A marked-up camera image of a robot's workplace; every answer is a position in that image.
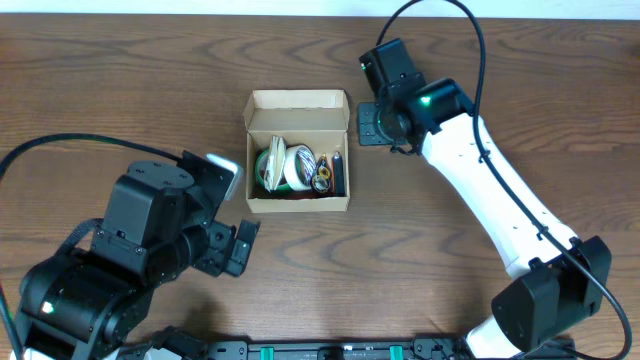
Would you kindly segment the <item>cardboard box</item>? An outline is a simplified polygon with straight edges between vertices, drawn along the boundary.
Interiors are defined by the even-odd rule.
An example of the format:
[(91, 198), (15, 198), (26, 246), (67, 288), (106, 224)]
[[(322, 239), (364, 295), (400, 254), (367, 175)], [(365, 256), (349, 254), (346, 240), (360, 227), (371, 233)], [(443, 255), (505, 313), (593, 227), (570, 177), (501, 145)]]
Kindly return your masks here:
[[(243, 112), (247, 140), (246, 201), (254, 213), (345, 211), (350, 201), (348, 137), (350, 109), (342, 90), (255, 90)], [(254, 175), (259, 154), (271, 138), (281, 136), (286, 150), (306, 145), (316, 163), (325, 154), (332, 170), (332, 188), (325, 198), (282, 200), (263, 190)], [(346, 195), (336, 197), (332, 157), (344, 159)]]

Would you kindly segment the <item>green tape roll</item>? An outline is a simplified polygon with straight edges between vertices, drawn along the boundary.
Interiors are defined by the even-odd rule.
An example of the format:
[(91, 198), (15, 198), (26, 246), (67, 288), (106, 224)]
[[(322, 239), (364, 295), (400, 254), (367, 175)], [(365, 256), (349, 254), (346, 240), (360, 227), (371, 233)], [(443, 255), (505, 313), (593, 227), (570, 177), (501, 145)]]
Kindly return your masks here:
[(265, 171), (266, 171), (266, 164), (267, 164), (268, 154), (269, 154), (269, 150), (265, 149), (264, 151), (262, 151), (259, 154), (259, 156), (256, 159), (255, 167), (254, 167), (254, 175), (255, 175), (256, 182), (259, 184), (259, 186), (263, 190), (265, 190), (269, 194), (286, 195), (286, 194), (291, 193), (292, 192), (292, 188), (286, 182), (285, 178), (282, 178), (282, 180), (280, 181), (279, 185), (273, 191), (269, 191), (265, 187), (264, 175), (265, 175)]

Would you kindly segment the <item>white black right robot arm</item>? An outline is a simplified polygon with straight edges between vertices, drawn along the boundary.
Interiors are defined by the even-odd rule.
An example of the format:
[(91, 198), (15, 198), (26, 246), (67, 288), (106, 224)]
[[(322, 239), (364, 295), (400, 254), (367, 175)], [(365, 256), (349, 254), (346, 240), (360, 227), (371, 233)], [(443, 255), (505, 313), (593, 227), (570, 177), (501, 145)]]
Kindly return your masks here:
[(428, 82), (404, 43), (359, 58), (374, 93), (358, 115), (363, 145), (423, 157), (458, 192), (493, 242), (511, 283), (487, 320), (464, 337), (476, 359), (516, 359), (538, 349), (573, 350), (555, 338), (595, 315), (605, 299), (611, 253), (582, 240), (537, 198), (490, 137), (475, 105), (450, 78)]

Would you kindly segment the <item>dark blue marker pen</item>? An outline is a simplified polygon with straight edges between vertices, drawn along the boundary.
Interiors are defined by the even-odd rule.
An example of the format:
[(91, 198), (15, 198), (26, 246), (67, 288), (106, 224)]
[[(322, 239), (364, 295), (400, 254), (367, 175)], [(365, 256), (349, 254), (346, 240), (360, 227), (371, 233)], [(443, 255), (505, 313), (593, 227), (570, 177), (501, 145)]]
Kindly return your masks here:
[(336, 151), (332, 157), (334, 192), (336, 197), (346, 195), (344, 159), (340, 152)]

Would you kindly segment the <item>white tape roll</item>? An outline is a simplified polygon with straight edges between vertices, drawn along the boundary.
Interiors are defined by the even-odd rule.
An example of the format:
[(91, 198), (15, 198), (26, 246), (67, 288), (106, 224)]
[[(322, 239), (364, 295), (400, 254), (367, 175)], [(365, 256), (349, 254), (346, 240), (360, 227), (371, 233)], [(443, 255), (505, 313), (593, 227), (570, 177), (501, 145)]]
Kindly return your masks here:
[(315, 156), (309, 147), (297, 145), (286, 150), (283, 174), (293, 191), (310, 190), (315, 170)]

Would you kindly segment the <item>red utility knife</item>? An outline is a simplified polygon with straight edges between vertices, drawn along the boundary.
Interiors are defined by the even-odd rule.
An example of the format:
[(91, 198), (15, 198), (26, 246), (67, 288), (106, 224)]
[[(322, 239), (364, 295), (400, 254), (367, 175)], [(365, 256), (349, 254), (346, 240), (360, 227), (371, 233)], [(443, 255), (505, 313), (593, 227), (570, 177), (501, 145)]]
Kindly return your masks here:
[(304, 199), (321, 199), (325, 198), (326, 195), (318, 194), (318, 193), (290, 193), (282, 196), (280, 199), (282, 200), (304, 200)]

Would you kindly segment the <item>small black glue bottle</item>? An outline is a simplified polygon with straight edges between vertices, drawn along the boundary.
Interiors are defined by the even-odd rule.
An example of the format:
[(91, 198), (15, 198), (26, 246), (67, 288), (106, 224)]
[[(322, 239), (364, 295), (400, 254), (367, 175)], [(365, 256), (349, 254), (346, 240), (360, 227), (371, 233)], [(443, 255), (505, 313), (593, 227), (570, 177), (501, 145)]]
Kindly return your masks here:
[(319, 194), (327, 194), (332, 188), (332, 170), (328, 158), (323, 154), (316, 163), (315, 173), (312, 176), (311, 185)]

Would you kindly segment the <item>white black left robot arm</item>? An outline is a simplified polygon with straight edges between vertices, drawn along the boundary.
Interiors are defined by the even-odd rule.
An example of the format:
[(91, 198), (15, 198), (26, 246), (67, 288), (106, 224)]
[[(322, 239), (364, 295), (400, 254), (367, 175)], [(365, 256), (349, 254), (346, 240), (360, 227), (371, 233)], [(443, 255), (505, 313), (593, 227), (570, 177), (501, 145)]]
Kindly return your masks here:
[(131, 163), (104, 216), (81, 223), (23, 278), (21, 356), (107, 358), (147, 317), (155, 290), (184, 271), (240, 276), (259, 226), (215, 217), (241, 177), (238, 164), (214, 154)]

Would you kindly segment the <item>yellow sticky note pad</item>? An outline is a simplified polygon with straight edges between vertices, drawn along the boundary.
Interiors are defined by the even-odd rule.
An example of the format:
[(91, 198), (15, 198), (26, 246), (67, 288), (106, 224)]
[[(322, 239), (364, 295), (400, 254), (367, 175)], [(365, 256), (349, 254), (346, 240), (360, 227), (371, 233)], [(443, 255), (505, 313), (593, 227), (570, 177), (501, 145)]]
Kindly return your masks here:
[(264, 185), (268, 192), (276, 191), (280, 185), (286, 158), (286, 143), (283, 137), (274, 135), (266, 157)]

